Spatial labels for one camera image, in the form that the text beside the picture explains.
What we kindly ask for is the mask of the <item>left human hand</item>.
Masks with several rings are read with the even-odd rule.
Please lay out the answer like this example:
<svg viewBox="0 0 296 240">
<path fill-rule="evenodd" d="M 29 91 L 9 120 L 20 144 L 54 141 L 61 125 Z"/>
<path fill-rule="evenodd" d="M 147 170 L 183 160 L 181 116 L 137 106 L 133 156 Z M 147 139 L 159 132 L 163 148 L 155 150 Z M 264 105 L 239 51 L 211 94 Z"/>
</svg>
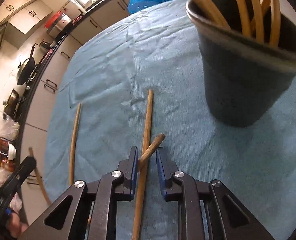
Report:
<svg viewBox="0 0 296 240">
<path fill-rule="evenodd" d="M 28 227 L 28 224 L 21 222 L 21 219 L 17 213 L 10 213 L 9 219 L 6 223 L 6 228 L 13 238 L 17 239 L 28 229 Z"/>
</svg>

